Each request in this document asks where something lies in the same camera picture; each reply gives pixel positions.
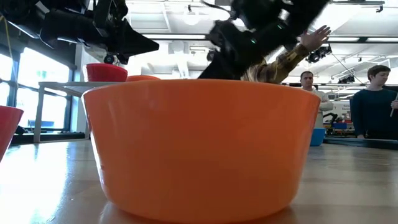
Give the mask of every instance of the red bowl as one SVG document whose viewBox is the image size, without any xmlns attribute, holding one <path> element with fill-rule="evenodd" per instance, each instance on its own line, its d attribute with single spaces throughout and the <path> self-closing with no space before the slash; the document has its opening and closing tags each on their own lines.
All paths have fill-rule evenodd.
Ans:
<svg viewBox="0 0 398 224">
<path fill-rule="evenodd" d="M 144 80 L 160 80 L 150 75 L 133 75 L 126 78 L 126 82 L 144 81 Z"/>
<path fill-rule="evenodd" d="M 91 63 L 83 67 L 86 82 L 125 82 L 127 70 L 106 63 Z"/>
<path fill-rule="evenodd" d="M 22 118 L 23 110 L 0 106 L 0 162 Z"/>
</svg>

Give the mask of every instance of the ceiling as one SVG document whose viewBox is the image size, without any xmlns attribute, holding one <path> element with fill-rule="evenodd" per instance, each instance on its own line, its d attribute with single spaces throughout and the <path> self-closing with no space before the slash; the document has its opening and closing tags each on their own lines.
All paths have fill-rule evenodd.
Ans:
<svg viewBox="0 0 398 224">
<path fill-rule="evenodd" d="M 385 1 L 384 10 L 379 6 L 336 5 L 326 7 L 309 30 L 324 24 L 333 29 L 332 36 L 383 36 L 398 37 L 398 0 Z M 205 7 L 199 0 L 128 1 L 127 20 L 141 34 L 207 34 L 213 21 L 226 19 L 223 11 Z M 244 28 L 241 22 L 236 25 Z M 209 62 L 207 51 L 213 47 L 207 41 L 158 41 L 157 52 L 138 55 L 130 59 L 126 68 L 133 75 L 155 75 L 160 78 L 197 78 Z M 286 82 L 298 82 L 298 76 L 311 70 L 317 83 L 337 83 L 339 77 L 355 74 L 366 82 L 366 70 L 379 63 L 398 67 L 398 44 L 331 44 L 333 54 L 319 62 L 300 63 Z M 268 62 L 275 55 L 268 56 Z M 398 73 L 391 75 L 390 83 L 398 83 Z"/>
</svg>

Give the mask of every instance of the blue bin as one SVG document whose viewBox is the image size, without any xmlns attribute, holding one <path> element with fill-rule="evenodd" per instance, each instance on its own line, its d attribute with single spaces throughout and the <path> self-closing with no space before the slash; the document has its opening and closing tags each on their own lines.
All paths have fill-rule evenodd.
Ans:
<svg viewBox="0 0 398 224">
<path fill-rule="evenodd" d="M 325 138 L 326 129 L 325 128 L 315 128 L 311 137 L 310 146 L 320 146 Z"/>
</svg>

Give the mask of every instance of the white table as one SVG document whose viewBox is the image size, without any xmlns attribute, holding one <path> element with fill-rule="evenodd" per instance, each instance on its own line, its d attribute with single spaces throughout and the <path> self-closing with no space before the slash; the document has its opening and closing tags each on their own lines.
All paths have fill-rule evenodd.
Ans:
<svg viewBox="0 0 398 224">
<path fill-rule="evenodd" d="M 113 85 L 118 84 L 115 82 L 67 82 L 67 83 L 58 83 L 58 82 L 39 82 L 39 100 L 37 103 L 37 112 L 36 112 L 36 120 L 35 120 L 35 131 L 33 140 L 35 143 L 40 142 L 40 133 L 42 131 L 42 113 L 43 113 L 43 100 L 44 100 L 44 90 L 45 88 L 49 88 L 52 90 L 64 91 L 68 95 L 81 97 L 84 92 L 105 85 Z M 90 135 L 90 131 L 88 130 L 88 125 L 86 124 L 86 138 Z"/>
</svg>

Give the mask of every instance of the person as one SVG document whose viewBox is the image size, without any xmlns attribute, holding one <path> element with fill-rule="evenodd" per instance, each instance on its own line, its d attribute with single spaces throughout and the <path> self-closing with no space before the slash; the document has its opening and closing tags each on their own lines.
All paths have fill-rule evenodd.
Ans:
<svg viewBox="0 0 398 224">
<path fill-rule="evenodd" d="M 398 140 L 397 93 L 384 89 L 391 69 L 376 65 L 368 70 L 369 87 L 355 93 L 351 101 L 351 119 L 357 138 Z"/>
<path fill-rule="evenodd" d="M 313 85 L 313 73 L 310 71 L 305 71 L 300 75 L 300 83 L 303 90 L 310 91 L 317 95 L 321 99 L 319 105 L 318 116 L 315 121 L 315 128 L 323 128 L 323 112 L 331 111 L 333 109 L 333 103 L 329 100 L 329 96 L 322 92 L 312 88 Z"/>
<path fill-rule="evenodd" d="M 241 79 L 250 82 L 280 84 L 310 52 L 318 49 L 328 40 L 330 32 L 328 26 L 322 26 L 312 34 L 305 31 L 301 36 L 300 44 L 292 51 L 279 55 L 276 61 L 269 65 L 264 60 L 260 64 L 251 66 Z"/>
</svg>

